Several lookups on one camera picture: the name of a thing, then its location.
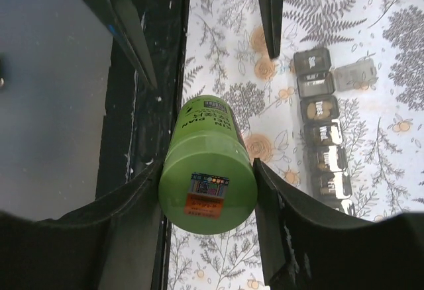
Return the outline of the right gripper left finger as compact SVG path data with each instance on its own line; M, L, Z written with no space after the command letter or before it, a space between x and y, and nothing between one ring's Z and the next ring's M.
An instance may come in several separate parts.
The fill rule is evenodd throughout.
M57 220L1 213L2 289L159 289L162 212L154 162Z

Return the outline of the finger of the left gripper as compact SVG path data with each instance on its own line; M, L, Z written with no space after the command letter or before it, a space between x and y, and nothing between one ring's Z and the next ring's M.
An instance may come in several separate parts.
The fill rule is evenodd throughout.
M150 88L158 86L150 52L132 0L82 0L113 35L129 62Z
M258 0L268 55L280 56L284 0Z

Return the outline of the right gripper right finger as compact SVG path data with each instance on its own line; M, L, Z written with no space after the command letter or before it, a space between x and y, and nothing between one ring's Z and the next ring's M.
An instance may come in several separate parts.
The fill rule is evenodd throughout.
M255 209L271 289L422 289L423 215L369 222L328 207L260 160Z

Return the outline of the grey weekly pill organizer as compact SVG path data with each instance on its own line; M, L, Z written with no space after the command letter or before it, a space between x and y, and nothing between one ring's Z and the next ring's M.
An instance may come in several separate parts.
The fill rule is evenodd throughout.
M362 144L366 128L358 118L357 101L342 101L337 93L374 85L374 61L367 56L334 68L329 49L320 47L296 52L291 68L300 98L301 139L311 194L325 205L355 216L349 155Z

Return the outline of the green pill bottle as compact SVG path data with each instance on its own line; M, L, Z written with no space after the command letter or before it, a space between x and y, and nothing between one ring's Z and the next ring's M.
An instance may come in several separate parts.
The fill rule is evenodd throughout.
M230 106L212 95L180 110L158 185L168 220L194 234L236 228L258 199L252 163Z

